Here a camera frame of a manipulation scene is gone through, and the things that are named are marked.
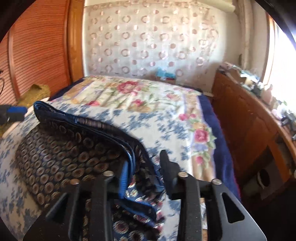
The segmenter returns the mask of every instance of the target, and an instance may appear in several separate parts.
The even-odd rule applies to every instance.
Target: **metal screw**
[[[188,177],[188,173],[187,172],[178,172],[178,176],[179,177]]]
[[[104,175],[105,177],[111,177],[111,176],[114,175],[114,172],[112,172],[112,171],[105,171],[105,172],[103,173],[103,175]]]
[[[214,185],[220,185],[220,184],[222,184],[222,181],[220,179],[218,179],[218,178],[214,178],[212,180],[212,184],[214,184]]]
[[[70,184],[72,185],[77,185],[78,183],[79,183],[79,180],[76,178],[70,180]]]

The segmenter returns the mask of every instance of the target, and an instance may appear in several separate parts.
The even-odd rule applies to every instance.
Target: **bedspread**
[[[198,91],[148,80],[88,77],[50,104],[70,114],[112,124],[140,140],[154,162],[166,149],[171,161],[198,179],[215,177],[211,128],[204,122]],[[0,139],[0,216],[21,240],[40,210],[16,167],[15,150],[38,124],[28,115]],[[175,240],[180,202],[165,199],[162,240]]]

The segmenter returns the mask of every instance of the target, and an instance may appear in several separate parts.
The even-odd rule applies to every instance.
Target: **dark patterned fabric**
[[[106,170],[116,173],[127,162],[128,186],[123,198],[112,206],[114,237],[121,241],[156,240],[164,221],[164,187],[159,167],[141,143],[111,125],[65,114],[43,102],[36,102],[34,110],[40,123],[19,145],[16,160],[36,202],[47,207],[71,179],[90,181]],[[152,212],[149,216],[134,212],[125,200],[144,203]],[[88,199],[83,241],[88,240],[90,208]]]

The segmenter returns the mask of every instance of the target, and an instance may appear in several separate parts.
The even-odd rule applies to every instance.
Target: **wall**
[[[85,6],[99,4],[106,2],[105,0],[86,0]],[[238,64],[239,50],[240,50],[240,25],[237,15],[234,13],[228,14],[221,10],[211,7],[210,14],[215,17],[217,29],[219,32],[216,48],[211,54],[207,68],[198,75],[194,80],[194,84],[188,84],[194,87],[203,89],[204,91],[211,91],[215,72],[219,64],[223,61],[228,61]],[[86,66],[86,43],[87,36],[83,35],[83,57],[84,57],[84,74],[91,74]]]
[[[0,96],[0,103],[15,102],[10,75],[20,95],[33,83],[48,85],[51,94],[70,83],[64,43],[68,4],[67,0],[36,0],[11,27],[10,38],[0,43],[0,54],[2,51],[3,55],[0,69],[6,70],[3,75],[5,91]],[[7,69],[7,41],[12,45],[10,74]]]
[[[262,77],[266,64],[268,48],[268,29],[266,11],[255,1],[252,2],[253,10],[253,40],[250,48],[250,71]]]

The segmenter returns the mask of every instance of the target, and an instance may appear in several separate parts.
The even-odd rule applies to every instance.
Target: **white curtain with circles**
[[[199,2],[118,1],[85,7],[87,75],[155,79],[198,86],[218,39],[215,17]]]

